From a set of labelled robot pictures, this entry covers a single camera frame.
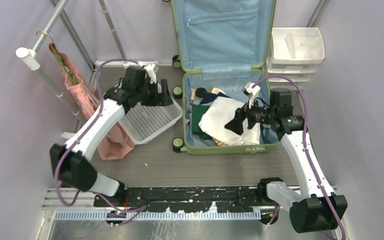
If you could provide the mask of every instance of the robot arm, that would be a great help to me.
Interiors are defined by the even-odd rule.
[[[161,90],[159,91],[155,73],[150,74],[152,70],[149,66],[147,68],[146,66],[127,68],[121,86],[111,87],[104,94],[102,112],[100,113],[98,109],[79,132],[64,145],[54,144],[51,147],[49,152],[55,174],[57,164],[68,146],[71,146],[80,135],[84,134],[81,141],[73,147],[64,159],[59,170],[59,180],[84,192],[101,193],[112,197],[113,201],[123,201],[126,195],[125,185],[97,172],[90,164],[90,160],[110,129],[136,104],[141,103],[143,106],[173,104],[169,95],[167,80],[161,80]],[[99,118],[93,123],[98,114],[100,114]]]
[[[248,128],[255,124],[270,125],[286,149],[299,183],[300,194],[290,189],[282,179],[263,178],[258,184],[258,191],[268,202],[280,204],[288,213],[291,224],[297,233],[333,230],[338,227],[332,211],[317,182],[303,146],[304,118],[293,115],[292,94],[289,89],[275,88],[270,92],[270,105],[259,106],[256,95],[260,87],[248,83],[243,92],[249,97],[249,102],[235,111],[234,119],[224,127],[241,135],[242,122],[247,119]],[[315,169],[321,179],[329,199],[342,218],[347,209],[347,200],[343,195],[336,195],[334,189],[326,180],[319,162],[310,143],[310,135],[306,133],[306,148],[309,151]]]

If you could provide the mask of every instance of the suitcase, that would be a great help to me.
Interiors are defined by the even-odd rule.
[[[238,101],[248,97],[242,88],[265,76],[276,0],[172,0],[173,18],[183,77],[183,139],[173,150],[193,155],[257,153],[279,145],[276,134],[264,128],[258,145],[207,146],[189,126],[191,88],[219,88]],[[260,97],[270,100],[269,82],[260,85]]]

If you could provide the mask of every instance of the suitcase zipper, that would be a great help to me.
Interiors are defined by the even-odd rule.
[[[190,19],[188,19],[186,21],[186,27],[187,28],[189,28],[189,22],[190,21],[191,21]],[[189,59],[191,60],[189,62],[189,69],[192,69],[192,47],[191,47],[191,41],[190,41],[191,38],[190,38],[190,35],[189,35],[189,31],[186,31],[186,34],[187,34],[187,39],[189,39],[189,41],[187,43],[187,51],[189,52]]]
[[[189,28],[189,25],[192,24],[203,24],[208,22],[216,22],[216,21],[226,21],[226,20],[238,20],[238,19],[249,19],[256,17],[258,15],[259,8],[254,8],[247,11],[242,12],[230,12],[230,13],[222,13],[222,14],[206,14],[203,16],[197,16],[187,19],[186,27]]]
[[[264,3],[263,2],[260,2],[260,6],[259,6],[259,8],[262,8],[260,11],[261,11],[261,13],[264,13]],[[255,51],[255,62],[258,64],[258,56],[259,56],[259,54],[260,54],[260,50],[261,50],[261,28],[262,28],[262,25],[260,25],[260,24],[257,24],[257,27],[258,27],[258,29],[257,29],[257,36],[256,36],[256,40],[257,40],[257,42],[255,43],[255,45],[256,45],[256,51]]]

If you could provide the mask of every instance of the lavender wall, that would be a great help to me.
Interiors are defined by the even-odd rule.
[[[275,27],[305,27],[318,0],[277,0]],[[178,54],[171,3],[161,0],[106,0],[108,11],[126,52],[131,59],[171,63]],[[71,1],[71,18],[84,32],[99,60],[119,58],[98,1]]]
[[[34,33],[52,13],[47,0],[0,1],[0,239],[36,236],[42,202],[52,182],[49,148],[76,123],[43,80],[15,55],[19,47],[31,48],[37,38]],[[59,21],[51,35],[88,75],[87,65]],[[47,52],[48,43],[37,59],[62,87],[62,74]]]
[[[317,158],[348,200],[352,240],[384,239],[384,1],[330,1],[305,94]]]

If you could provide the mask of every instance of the metal pole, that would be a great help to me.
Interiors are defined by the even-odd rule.
[[[73,104],[70,100],[64,96],[64,93],[55,85],[55,83],[51,80],[49,75],[42,69],[42,67],[39,67],[37,70],[35,70],[40,77],[46,82],[46,84],[52,89],[52,91],[55,93],[55,95],[67,106],[67,108],[70,110],[70,112],[76,116],[76,118],[81,122],[81,123],[86,123],[85,118],[83,115],[80,113],[79,108]]]
[[[64,7],[68,3],[69,0],[61,0],[58,2],[58,4],[55,6],[55,11],[53,12],[52,17],[50,18],[49,22],[46,24],[43,31],[45,33],[49,33],[51,28],[54,26],[55,22],[57,21],[58,17],[60,16],[61,12],[64,10]],[[41,48],[42,44],[44,43],[46,38],[46,35],[41,33],[39,35],[39,38],[34,43],[33,47],[31,48],[35,53],[38,52],[38,50]]]
[[[54,8],[56,8],[59,0],[49,0],[50,3]],[[75,30],[72,22],[70,21],[69,17],[67,16],[67,13],[65,10],[62,10],[60,15],[62,24],[64,24],[65,29],[67,30],[68,34],[70,35],[71,39],[73,40],[75,46],[77,47],[78,51],[80,52],[81,56],[83,57],[84,61],[87,63],[89,68],[91,70],[95,69],[95,64],[91,59],[91,56],[89,55],[88,51],[86,50],[85,46],[82,43],[82,40],[80,39],[79,35],[77,34],[77,31]]]
[[[114,40],[115,40],[115,44],[117,44],[118,51],[120,52],[121,57],[124,58],[126,54],[123,49],[122,43],[120,42],[120,38],[117,35],[117,31],[114,28],[114,24],[113,24],[113,21],[111,20],[110,14],[108,13],[107,6],[105,5],[104,0],[99,0],[99,4],[100,4],[100,7],[102,8],[102,13],[105,15],[106,21],[108,22],[109,29],[111,30],[112,36],[114,37]]]
[[[317,23],[320,20],[320,17],[322,17],[323,12],[325,11],[326,7],[328,6],[329,2],[331,0],[319,0],[317,6],[315,7],[310,19],[307,23],[307,28],[312,28],[317,25]]]

